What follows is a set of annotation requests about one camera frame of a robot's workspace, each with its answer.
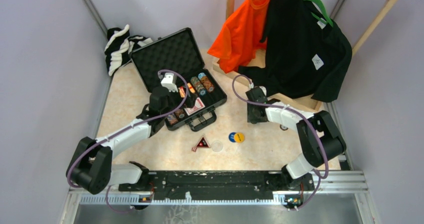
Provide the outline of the orange black 100 chip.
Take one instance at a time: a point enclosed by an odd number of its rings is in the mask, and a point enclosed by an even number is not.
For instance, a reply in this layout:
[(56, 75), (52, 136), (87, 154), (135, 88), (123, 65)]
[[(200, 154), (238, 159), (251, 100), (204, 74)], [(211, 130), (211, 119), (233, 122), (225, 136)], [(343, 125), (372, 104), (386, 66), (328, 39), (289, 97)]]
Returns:
[(283, 131), (287, 131), (287, 130), (288, 130), (288, 128), (287, 128), (286, 126), (280, 125), (279, 127), (280, 127), (280, 129), (281, 129), (281, 130), (283, 130)]

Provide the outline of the orange boxed card deck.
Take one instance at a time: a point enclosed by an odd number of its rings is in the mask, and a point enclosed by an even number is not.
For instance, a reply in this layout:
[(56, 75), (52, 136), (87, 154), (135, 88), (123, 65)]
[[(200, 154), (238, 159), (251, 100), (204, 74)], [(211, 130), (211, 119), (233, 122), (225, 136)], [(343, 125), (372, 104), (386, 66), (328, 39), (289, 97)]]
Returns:
[(196, 94), (196, 91), (195, 91), (195, 89), (194, 89), (194, 87), (192, 86), (192, 84), (191, 83), (187, 83), (187, 88), (183, 85), (183, 86), (180, 86), (179, 88), (178, 88), (178, 91), (179, 91), (179, 94), (180, 94), (180, 97), (181, 98), (184, 98), (185, 96), (187, 96), (187, 97), (193, 97), (195, 94)]

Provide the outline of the black poker set case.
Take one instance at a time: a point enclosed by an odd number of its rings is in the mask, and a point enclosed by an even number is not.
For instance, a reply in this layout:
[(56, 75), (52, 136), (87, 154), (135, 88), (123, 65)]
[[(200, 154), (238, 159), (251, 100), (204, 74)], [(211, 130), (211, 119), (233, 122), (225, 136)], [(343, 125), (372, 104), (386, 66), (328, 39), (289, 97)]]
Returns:
[(206, 69), (200, 49), (189, 27), (133, 50), (130, 58), (149, 93), (160, 85), (158, 76), (160, 70), (174, 71), (182, 75), (187, 83), (191, 83), (192, 77), (198, 78), (199, 73), (205, 73), (214, 85), (214, 91), (206, 90), (204, 96), (200, 96), (193, 87), (194, 97), (200, 98), (205, 108), (192, 115), (184, 111), (184, 119), (177, 118), (178, 123), (174, 125), (170, 125), (166, 119), (165, 124), (170, 131), (175, 131), (187, 124), (193, 132), (198, 132), (216, 121), (215, 109), (227, 101), (227, 95), (211, 72)]

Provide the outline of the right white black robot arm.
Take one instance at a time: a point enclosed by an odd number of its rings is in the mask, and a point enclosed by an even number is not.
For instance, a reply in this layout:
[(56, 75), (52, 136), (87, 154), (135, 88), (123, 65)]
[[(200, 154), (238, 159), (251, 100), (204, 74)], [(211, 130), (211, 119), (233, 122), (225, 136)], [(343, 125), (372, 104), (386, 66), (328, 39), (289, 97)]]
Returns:
[(297, 131), (301, 154), (282, 168), (281, 183), (287, 190), (295, 190), (302, 176), (346, 151), (342, 134), (327, 111), (303, 111), (278, 99), (268, 99), (259, 86), (245, 94), (249, 123), (270, 122)]

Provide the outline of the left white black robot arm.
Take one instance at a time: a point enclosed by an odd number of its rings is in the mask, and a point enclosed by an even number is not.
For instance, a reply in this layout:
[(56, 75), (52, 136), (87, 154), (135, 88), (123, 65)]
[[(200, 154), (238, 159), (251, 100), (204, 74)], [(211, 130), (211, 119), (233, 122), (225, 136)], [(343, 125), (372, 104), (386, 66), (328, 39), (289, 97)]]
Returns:
[(157, 134), (165, 125), (165, 118), (182, 107), (188, 95), (179, 104), (170, 97), (178, 93), (176, 78), (187, 87), (184, 77), (172, 70), (162, 69), (157, 73), (160, 86), (153, 89), (150, 101), (134, 120), (119, 130), (103, 137), (82, 138), (74, 151), (66, 171), (68, 184), (83, 188), (96, 195), (110, 186), (131, 184), (138, 191), (149, 187), (149, 170), (137, 162), (113, 164), (113, 159), (123, 151)]

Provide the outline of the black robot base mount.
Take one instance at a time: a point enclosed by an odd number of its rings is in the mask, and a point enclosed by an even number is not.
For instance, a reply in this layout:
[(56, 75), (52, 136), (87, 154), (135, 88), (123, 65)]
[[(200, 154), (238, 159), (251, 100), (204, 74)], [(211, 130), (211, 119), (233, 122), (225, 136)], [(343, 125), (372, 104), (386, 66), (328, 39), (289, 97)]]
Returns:
[(150, 192), (156, 201), (270, 200), (278, 191), (313, 191), (310, 173), (292, 180), (270, 170), (149, 170), (141, 167), (140, 180), (118, 186), (121, 192)]

